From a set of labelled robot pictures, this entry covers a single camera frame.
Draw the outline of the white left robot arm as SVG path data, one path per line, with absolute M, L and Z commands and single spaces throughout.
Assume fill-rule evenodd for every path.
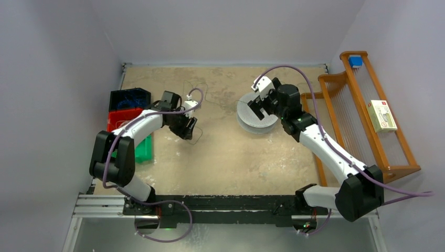
M 102 182 L 103 188 L 116 189 L 136 202 L 136 208 L 144 215 L 156 210 L 156 192 L 153 186 L 143 182 L 135 173 L 135 148 L 153 132 L 168 127 L 177 137 L 190 140 L 197 118 L 193 113 L 200 108 L 200 99 L 188 93 L 186 99 L 174 92 L 164 91 L 160 100 L 153 102 L 127 124 L 111 132 L 97 134 L 89 174 Z

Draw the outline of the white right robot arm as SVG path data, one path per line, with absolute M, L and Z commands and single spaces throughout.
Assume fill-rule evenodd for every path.
M 296 86 L 282 84 L 278 78 L 258 77 L 251 88 L 256 97 L 248 106 L 257 118 L 279 118 L 284 131 L 318 157 L 340 183 L 339 187 L 308 185 L 298 190 L 294 200 L 298 212 L 328 208 L 353 222 L 383 205 L 380 168 L 367 166 L 336 143 L 318 120 L 303 110 Z

